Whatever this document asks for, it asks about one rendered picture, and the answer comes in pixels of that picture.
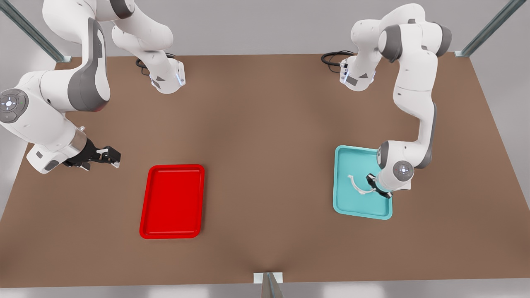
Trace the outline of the red rectangular tray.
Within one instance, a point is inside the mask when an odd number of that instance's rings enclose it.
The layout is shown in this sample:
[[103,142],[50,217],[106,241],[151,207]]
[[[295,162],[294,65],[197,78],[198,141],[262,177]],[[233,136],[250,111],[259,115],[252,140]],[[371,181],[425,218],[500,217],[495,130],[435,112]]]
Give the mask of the red rectangular tray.
[[200,233],[205,169],[155,165],[147,177],[139,234],[144,239],[192,239]]

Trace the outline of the silver frame post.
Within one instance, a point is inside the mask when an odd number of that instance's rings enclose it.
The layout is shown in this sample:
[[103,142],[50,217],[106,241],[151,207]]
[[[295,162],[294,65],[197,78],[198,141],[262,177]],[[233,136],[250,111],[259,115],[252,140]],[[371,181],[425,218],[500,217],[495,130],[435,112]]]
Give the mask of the silver frame post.
[[56,63],[71,62],[70,56],[64,56],[33,24],[28,21],[8,0],[0,0],[0,11],[17,25],[35,44],[37,44]]
[[470,57],[500,28],[527,0],[509,0],[487,25],[462,49],[454,51],[455,57]]
[[260,298],[284,298],[279,286],[283,273],[253,273],[253,283],[261,284]]

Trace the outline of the teal rectangular tray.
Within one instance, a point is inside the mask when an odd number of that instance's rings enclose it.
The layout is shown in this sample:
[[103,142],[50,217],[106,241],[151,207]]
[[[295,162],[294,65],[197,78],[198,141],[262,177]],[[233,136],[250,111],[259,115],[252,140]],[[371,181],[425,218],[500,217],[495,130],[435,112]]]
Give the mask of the teal rectangular tray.
[[361,195],[347,177],[351,174],[359,188],[370,190],[366,175],[376,175],[380,171],[376,153],[376,149],[346,145],[335,149],[333,208],[336,212],[371,219],[387,220],[392,217],[392,199],[384,198],[375,191]]

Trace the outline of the white drainage pipe clamp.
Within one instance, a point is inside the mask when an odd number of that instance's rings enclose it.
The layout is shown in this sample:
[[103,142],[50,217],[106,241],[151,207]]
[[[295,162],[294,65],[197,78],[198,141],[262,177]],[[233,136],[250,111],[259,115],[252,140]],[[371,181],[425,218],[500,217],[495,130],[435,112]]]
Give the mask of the white drainage pipe clamp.
[[356,185],[355,180],[354,180],[354,176],[349,174],[347,177],[348,177],[348,179],[350,179],[350,183],[351,183],[352,187],[354,187],[354,189],[356,191],[358,191],[361,195],[370,194],[370,193],[376,191],[376,189],[373,188],[373,187],[371,187],[370,190],[363,190],[363,189],[359,188],[358,185]]

